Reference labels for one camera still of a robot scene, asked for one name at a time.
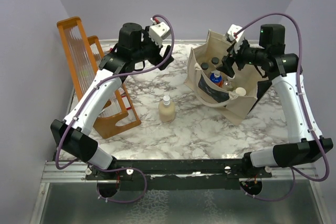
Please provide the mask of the silver chrome bottle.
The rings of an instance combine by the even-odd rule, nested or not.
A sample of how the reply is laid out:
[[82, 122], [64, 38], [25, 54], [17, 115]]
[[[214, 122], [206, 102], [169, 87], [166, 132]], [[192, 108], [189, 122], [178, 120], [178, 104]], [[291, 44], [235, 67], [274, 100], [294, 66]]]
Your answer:
[[223, 81], [223, 89], [227, 90], [227, 91], [233, 91], [234, 87], [233, 87], [233, 82], [230, 80], [225, 80]]

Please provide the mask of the beige canvas tote bag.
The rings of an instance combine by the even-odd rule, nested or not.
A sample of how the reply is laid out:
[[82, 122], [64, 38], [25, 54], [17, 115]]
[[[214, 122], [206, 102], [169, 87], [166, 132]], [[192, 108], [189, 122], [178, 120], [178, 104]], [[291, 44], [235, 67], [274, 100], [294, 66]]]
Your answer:
[[[229, 47], [230, 43], [225, 40], [224, 35], [210, 30], [206, 43], [190, 51], [185, 85], [195, 93], [203, 105], [214, 108], [232, 124], [240, 125], [269, 90], [271, 82], [262, 78], [254, 66], [246, 65], [241, 71], [237, 69], [237, 66], [233, 66], [235, 77], [232, 80], [233, 90], [238, 87], [246, 90], [244, 97], [232, 98], [232, 91], [227, 91], [212, 83], [210, 74], [214, 71], [214, 67], [211, 59], [217, 57], [221, 60]], [[203, 62], [208, 63], [208, 72], [201, 69]]]

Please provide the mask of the beige pump lotion bottle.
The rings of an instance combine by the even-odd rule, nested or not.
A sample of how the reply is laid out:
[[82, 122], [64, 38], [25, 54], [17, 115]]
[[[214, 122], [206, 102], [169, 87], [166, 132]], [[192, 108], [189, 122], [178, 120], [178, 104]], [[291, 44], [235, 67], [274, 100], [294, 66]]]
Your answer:
[[175, 119], [175, 103], [171, 100], [169, 95], [164, 95], [160, 101], [159, 117], [163, 123], [170, 123]]

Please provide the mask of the clear bottle black cap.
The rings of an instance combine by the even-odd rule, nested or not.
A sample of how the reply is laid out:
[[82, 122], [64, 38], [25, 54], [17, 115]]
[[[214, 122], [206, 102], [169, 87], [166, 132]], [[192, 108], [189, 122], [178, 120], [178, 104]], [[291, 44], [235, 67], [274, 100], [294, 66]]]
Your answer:
[[217, 68], [217, 66], [219, 65], [219, 58], [217, 58], [217, 57], [213, 57], [213, 58], [211, 59], [211, 63], [212, 63], [212, 65], [213, 65], [215, 68]]

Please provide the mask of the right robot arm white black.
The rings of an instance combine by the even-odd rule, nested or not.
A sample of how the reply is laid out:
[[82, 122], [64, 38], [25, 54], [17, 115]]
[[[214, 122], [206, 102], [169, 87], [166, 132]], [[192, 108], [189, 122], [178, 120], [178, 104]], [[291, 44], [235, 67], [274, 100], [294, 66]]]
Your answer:
[[303, 74], [296, 54], [285, 53], [285, 27], [265, 24], [260, 27], [259, 47], [253, 48], [240, 26], [232, 24], [226, 40], [231, 44], [217, 70], [234, 77], [244, 66], [260, 67], [275, 88], [287, 122], [288, 143], [246, 153], [241, 171], [254, 177], [261, 167], [291, 167], [313, 163], [333, 148], [314, 121], [304, 93]]

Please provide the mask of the orange bottle blue cap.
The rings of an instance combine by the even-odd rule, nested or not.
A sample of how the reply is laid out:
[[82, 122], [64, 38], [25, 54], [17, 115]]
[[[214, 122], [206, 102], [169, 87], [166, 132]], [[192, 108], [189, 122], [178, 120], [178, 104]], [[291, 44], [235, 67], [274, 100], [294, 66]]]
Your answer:
[[214, 83], [218, 87], [222, 87], [223, 85], [223, 78], [221, 76], [221, 73], [218, 70], [212, 71], [210, 75], [210, 80], [212, 83]]

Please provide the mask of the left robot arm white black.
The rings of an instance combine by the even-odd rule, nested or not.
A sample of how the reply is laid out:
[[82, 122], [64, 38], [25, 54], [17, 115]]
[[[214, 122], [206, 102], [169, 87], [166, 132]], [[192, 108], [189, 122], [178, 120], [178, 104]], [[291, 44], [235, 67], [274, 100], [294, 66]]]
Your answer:
[[174, 37], [172, 25], [165, 18], [158, 21], [158, 16], [153, 16], [151, 21], [153, 24], [145, 28], [136, 23], [123, 24], [118, 42], [102, 58], [93, 82], [76, 107], [63, 120], [54, 120], [50, 126], [58, 153], [67, 151], [96, 166], [104, 179], [115, 175], [116, 159], [89, 137], [98, 115], [127, 76], [147, 72], [144, 68], [136, 70], [137, 63], [148, 61], [153, 69], [163, 70], [174, 60], [173, 46], [168, 46], [164, 55], [160, 54], [163, 40]]

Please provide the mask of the green bottle cream lid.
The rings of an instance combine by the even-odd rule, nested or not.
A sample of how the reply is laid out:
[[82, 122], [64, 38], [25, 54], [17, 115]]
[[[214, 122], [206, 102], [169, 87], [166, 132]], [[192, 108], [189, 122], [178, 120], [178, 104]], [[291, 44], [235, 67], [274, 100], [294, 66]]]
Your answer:
[[235, 90], [232, 91], [232, 98], [237, 98], [237, 97], [244, 97], [246, 95], [246, 90], [242, 87], [238, 87]]

